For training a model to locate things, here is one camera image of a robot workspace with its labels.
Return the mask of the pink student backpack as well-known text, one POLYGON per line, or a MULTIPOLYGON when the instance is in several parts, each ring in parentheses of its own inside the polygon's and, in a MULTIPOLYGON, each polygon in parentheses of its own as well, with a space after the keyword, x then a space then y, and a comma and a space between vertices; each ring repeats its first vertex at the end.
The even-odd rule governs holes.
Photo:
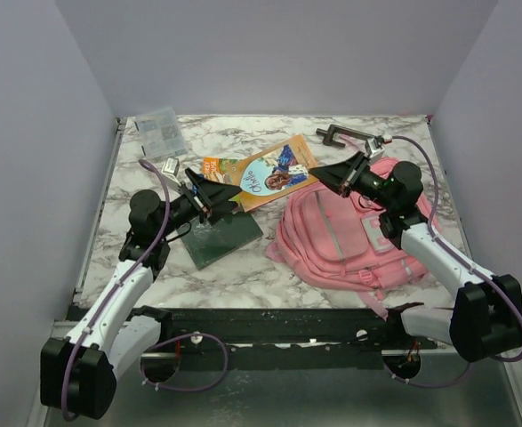
POLYGON ((343 198, 310 184, 288 198, 266 256, 311 286, 357 293, 386 319, 382 293, 420 281, 428 270, 382 235, 377 207, 361 204, 357 192, 343 198))

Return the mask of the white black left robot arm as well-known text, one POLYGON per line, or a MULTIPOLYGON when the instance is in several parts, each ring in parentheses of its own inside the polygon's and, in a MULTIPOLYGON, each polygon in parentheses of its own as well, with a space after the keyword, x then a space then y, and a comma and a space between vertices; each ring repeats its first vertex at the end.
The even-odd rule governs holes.
POLYGON ((118 380, 145 350, 173 342, 166 310, 134 304, 156 281, 170 253, 168 237, 194 219, 215 223, 236 207, 235 185, 209 181, 186 169, 190 184, 170 199, 152 189, 130 199, 130 229, 115 270, 92 307, 62 338, 49 338, 40 353, 40 400, 58 408, 65 421, 98 420, 108 411, 118 380))

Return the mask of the orange children's book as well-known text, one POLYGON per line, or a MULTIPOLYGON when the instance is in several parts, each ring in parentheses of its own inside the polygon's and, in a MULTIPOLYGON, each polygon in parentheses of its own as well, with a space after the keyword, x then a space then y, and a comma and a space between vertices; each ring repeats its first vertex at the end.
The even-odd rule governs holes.
POLYGON ((229 178, 241 189, 242 209, 250 212, 315 183, 309 169, 316 166, 305 137, 298 134, 240 160, 229 170, 229 178))

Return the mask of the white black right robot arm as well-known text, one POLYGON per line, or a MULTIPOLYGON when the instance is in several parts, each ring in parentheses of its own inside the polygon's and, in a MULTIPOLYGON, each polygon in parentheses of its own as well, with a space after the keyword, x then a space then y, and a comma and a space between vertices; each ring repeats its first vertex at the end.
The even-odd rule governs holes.
POLYGON ((373 173, 361 152, 350 159, 310 169, 329 190, 347 197, 356 192, 382 208, 380 229, 396 248, 419 261, 454 298, 452 309, 410 305, 385 326, 387 342, 398 349, 417 337, 447 343, 468 362, 519 350, 522 359, 522 294, 511 275, 497 276, 456 250, 417 202, 422 172, 408 161, 395 164, 387 178, 373 173))

